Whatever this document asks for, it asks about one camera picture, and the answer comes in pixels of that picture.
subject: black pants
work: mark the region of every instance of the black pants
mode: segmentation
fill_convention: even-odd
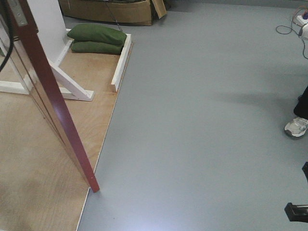
[[[298,117],[308,119],[308,87],[298,100],[298,103],[294,108],[294,114]]]

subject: cardboard box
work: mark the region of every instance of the cardboard box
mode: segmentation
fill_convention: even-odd
[[[145,0],[134,3],[112,3],[90,0],[58,0],[65,16],[92,21],[152,25],[153,15],[163,17],[167,12],[163,0]]]

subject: gray vinyl flooring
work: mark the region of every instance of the gray vinyl flooring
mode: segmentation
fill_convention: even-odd
[[[79,231],[307,230],[284,212],[308,202],[308,137],[283,132],[308,60],[275,31],[293,11],[175,2],[122,26],[134,47]]]

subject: white sneaker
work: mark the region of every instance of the white sneaker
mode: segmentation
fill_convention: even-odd
[[[292,137],[303,136],[307,129],[308,120],[301,117],[296,117],[284,127],[285,133]]]

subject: green sandbag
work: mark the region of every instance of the green sandbag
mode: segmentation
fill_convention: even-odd
[[[67,35],[82,41],[104,42],[113,45],[124,45],[127,35],[121,31],[97,24],[78,24]]]
[[[93,42],[93,41],[74,41],[72,46],[73,52],[80,53],[111,53],[120,54],[123,46],[117,46],[104,42]]]

